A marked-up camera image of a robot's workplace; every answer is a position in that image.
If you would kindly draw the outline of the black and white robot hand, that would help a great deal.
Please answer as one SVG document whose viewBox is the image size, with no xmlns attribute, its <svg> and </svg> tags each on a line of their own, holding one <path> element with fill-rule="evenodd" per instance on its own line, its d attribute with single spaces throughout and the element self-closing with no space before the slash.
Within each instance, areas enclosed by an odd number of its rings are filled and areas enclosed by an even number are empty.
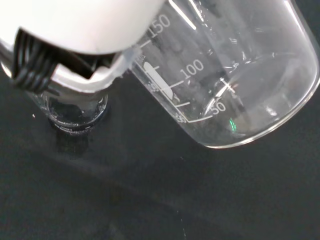
<svg viewBox="0 0 320 240">
<path fill-rule="evenodd" d="M 3 0 L 0 3 L 0 62 L 9 76 L 18 32 L 56 50 L 103 56 L 114 54 L 89 78 L 59 62 L 52 81 L 85 94 L 108 88 L 134 65 L 137 45 L 164 5 L 162 0 Z"/>
</svg>

